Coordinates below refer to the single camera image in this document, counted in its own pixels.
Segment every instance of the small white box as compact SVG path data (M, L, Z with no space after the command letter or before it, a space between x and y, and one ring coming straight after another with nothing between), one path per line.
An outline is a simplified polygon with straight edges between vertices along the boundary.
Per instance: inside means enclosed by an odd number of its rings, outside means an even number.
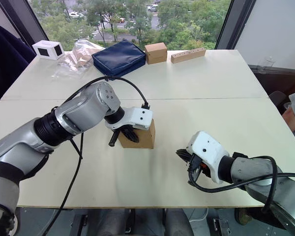
M36 54L40 58L58 60L64 55L61 43L41 40L32 45Z

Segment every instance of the blue pouch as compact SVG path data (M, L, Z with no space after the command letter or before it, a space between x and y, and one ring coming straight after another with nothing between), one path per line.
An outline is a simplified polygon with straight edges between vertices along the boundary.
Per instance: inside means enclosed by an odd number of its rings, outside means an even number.
M133 43L123 40L92 55L94 66L104 75L123 76L145 65L146 54Z

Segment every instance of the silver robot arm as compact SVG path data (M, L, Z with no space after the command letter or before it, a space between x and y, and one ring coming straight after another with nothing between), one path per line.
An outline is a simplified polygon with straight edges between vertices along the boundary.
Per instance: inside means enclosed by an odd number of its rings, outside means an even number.
M190 140L186 152L179 150L177 154L189 162L188 171L192 172L196 181L200 171L221 184L239 183L254 177L272 174L272 164L261 158L248 158L241 153L234 153L232 157L213 137L204 131L197 132ZM265 203L270 192L272 179L263 179L246 184L241 189L254 199ZM282 225L295 235L295 181L288 177L278 178L276 191L270 209Z
M137 113L144 114L144 118L138 118ZM34 176L44 166L48 155L62 142L96 126L102 119L106 120L109 129L118 131L119 134L120 131L124 132L123 127L127 127L126 130L133 127L148 129L152 111L143 108L124 110L112 87L106 82L99 82L90 85L72 100L53 108L45 116L32 119L0 140L2 234L13 228L11 217L19 198L19 182Z

